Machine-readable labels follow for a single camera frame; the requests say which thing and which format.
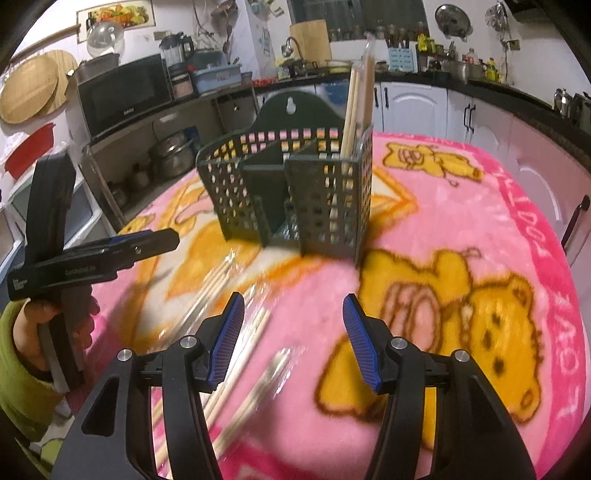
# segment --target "human hand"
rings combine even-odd
[[[19,312],[12,329],[12,337],[20,360],[25,367],[33,367],[41,372],[49,371],[47,358],[41,348],[38,327],[49,322],[60,311],[58,307],[45,300],[35,300],[27,302]],[[94,297],[91,297],[89,314],[96,315],[99,312],[99,304]],[[73,332],[75,348],[80,350],[86,350],[92,344],[90,334],[95,329],[95,323],[90,315],[80,322]]]

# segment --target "storage box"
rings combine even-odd
[[[193,72],[192,76],[193,85],[199,93],[206,93],[242,83],[240,64],[198,70]]]

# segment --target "metal screw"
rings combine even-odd
[[[468,352],[466,352],[465,350],[458,350],[454,356],[456,357],[456,360],[458,362],[462,362],[465,363],[470,359],[470,354]]]
[[[392,347],[394,347],[396,350],[404,350],[406,347],[408,347],[408,342],[402,337],[396,337],[392,339],[390,345],[392,345]]]
[[[117,360],[119,360],[121,362],[126,362],[127,360],[129,360],[133,356],[133,354],[134,353],[131,350],[129,350],[128,348],[125,348],[117,354]]]
[[[197,345],[197,339],[194,336],[187,336],[185,338],[181,338],[181,347],[183,348],[193,348]]]

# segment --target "spice jar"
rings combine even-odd
[[[177,63],[176,65],[172,65],[168,69],[168,73],[170,75],[170,83],[173,86],[175,100],[193,94],[193,82],[191,81],[191,75],[185,64]]]

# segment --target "cartoon bear print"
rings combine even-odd
[[[359,301],[367,315],[381,318],[393,335],[424,351],[449,355],[469,351],[501,400],[520,423],[541,402],[539,333],[531,318],[533,290],[516,274],[474,285],[467,259],[480,252],[437,251],[431,264],[372,250],[362,266]],[[423,443],[433,448],[435,389],[426,390]],[[331,415],[380,421],[386,396],[365,385],[346,336],[336,345],[317,385],[316,404]]]
[[[433,177],[447,178],[447,175],[463,177],[473,181],[482,181],[482,170],[470,165],[466,157],[452,153],[438,152],[435,146],[426,145],[402,145],[388,143],[386,145],[390,153],[384,158],[384,165],[403,170],[420,170]],[[455,180],[448,180],[450,185],[459,185]]]

